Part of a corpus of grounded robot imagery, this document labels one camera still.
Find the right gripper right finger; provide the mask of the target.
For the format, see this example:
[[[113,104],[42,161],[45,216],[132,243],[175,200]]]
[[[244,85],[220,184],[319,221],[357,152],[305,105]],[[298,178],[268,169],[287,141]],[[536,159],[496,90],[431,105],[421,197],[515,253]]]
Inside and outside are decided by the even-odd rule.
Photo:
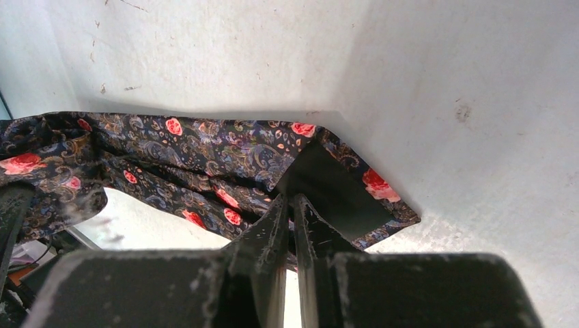
[[[303,327],[540,327],[517,273],[488,253],[369,254],[294,198]]]

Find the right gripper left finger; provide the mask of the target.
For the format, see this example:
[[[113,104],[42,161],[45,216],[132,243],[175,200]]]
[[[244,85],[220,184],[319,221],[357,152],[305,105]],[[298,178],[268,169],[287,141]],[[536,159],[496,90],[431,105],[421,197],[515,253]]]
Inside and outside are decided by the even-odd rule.
[[[282,327],[287,198],[215,250],[76,251],[48,274],[25,327]]]

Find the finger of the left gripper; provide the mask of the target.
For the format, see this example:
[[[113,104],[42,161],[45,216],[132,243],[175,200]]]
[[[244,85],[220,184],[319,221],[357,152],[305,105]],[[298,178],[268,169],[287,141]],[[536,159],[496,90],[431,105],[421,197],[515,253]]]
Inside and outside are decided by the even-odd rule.
[[[35,195],[27,183],[10,183],[1,187],[1,289],[3,290],[10,259],[24,218]]]

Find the dark floral rose tie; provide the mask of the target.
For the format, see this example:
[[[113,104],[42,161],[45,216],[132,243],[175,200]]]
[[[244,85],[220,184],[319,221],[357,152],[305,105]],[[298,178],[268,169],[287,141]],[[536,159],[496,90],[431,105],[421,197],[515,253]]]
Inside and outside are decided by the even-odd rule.
[[[106,189],[234,239],[278,195],[304,195],[366,249],[420,216],[323,126],[128,113],[57,112],[1,121],[1,185],[33,185],[18,242],[101,212]]]

